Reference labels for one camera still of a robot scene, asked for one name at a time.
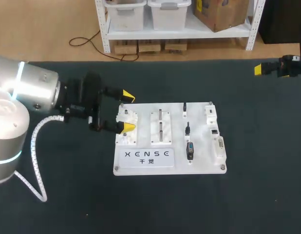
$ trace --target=white board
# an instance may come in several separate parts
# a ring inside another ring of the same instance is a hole
[[[159,126],[154,128],[159,109],[164,113],[162,121],[158,120],[164,124],[162,142],[157,141],[159,132],[154,137],[154,129],[159,130]],[[224,139],[220,136],[213,104],[187,103],[186,118],[183,103],[124,104],[119,106],[117,119],[126,121],[128,116],[130,122],[135,114],[136,130],[126,136],[116,136],[113,166],[116,176],[226,173]],[[189,136],[185,136],[187,122]],[[136,139],[134,144],[127,144],[126,137]],[[187,159],[187,140],[194,145],[193,160]]]

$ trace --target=white connector housing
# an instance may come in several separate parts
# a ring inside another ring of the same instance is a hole
[[[205,112],[207,117],[207,124],[216,124],[217,112],[214,105],[205,106]]]
[[[226,152],[224,139],[222,136],[218,136],[213,140],[212,143],[212,158],[215,165],[225,164],[226,162]]]
[[[135,125],[135,129],[125,134],[116,134],[116,145],[136,145],[137,142],[137,113],[119,106],[116,121],[131,123]]]

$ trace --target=black mat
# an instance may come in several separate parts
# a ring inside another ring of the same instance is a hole
[[[114,176],[115,135],[87,122],[49,123],[38,135],[48,193],[16,177],[0,185],[0,234],[301,234],[301,78],[254,77],[257,60],[37,62],[62,79],[97,71],[143,102],[213,101],[225,175]],[[104,117],[118,103],[105,99]],[[36,185],[30,135],[18,170]]]

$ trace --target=metal rod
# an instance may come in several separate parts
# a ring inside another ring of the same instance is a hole
[[[163,134],[163,133],[162,133],[162,130],[160,130],[160,131],[159,131],[159,141],[160,141],[160,142],[162,142],[162,137],[163,137],[162,134]]]

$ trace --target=white shelf leg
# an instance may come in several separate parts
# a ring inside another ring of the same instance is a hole
[[[252,20],[252,24],[251,24],[251,30],[250,30],[246,50],[253,49],[254,42],[256,40],[260,21],[261,21],[262,12],[263,12],[264,5],[265,5],[265,0],[257,0],[256,2],[257,2],[257,7],[255,7],[255,12],[254,12],[254,16],[253,16],[253,20]]]
[[[98,23],[100,25],[100,30],[101,30],[101,37],[102,37],[104,52],[110,53],[111,52],[110,42],[107,39],[109,25],[107,25],[107,23],[106,23],[105,6],[103,3],[103,0],[95,0],[95,5],[96,5]]]

